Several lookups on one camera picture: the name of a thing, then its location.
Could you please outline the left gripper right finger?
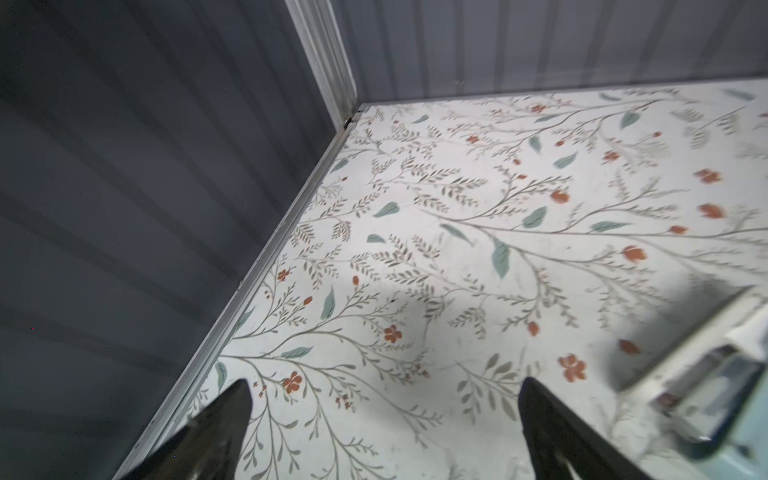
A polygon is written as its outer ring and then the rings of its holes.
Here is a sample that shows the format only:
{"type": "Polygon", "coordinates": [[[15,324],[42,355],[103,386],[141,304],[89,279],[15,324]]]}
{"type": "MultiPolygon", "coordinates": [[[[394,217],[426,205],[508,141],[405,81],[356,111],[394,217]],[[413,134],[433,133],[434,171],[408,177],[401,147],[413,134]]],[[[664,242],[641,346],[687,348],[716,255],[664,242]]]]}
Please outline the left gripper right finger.
{"type": "Polygon", "coordinates": [[[537,479],[650,479],[537,379],[523,381],[518,409],[537,479]]]}

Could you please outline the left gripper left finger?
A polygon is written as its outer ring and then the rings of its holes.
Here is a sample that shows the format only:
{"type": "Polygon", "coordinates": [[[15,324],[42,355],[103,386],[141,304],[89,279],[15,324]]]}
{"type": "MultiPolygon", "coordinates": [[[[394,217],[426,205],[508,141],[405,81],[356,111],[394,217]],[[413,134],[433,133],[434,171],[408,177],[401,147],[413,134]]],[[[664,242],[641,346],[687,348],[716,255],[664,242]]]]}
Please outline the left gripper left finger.
{"type": "Polygon", "coordinates": [[[125,478],[234,479],[252,405],[247,381],[234,382],[125,478]]]}

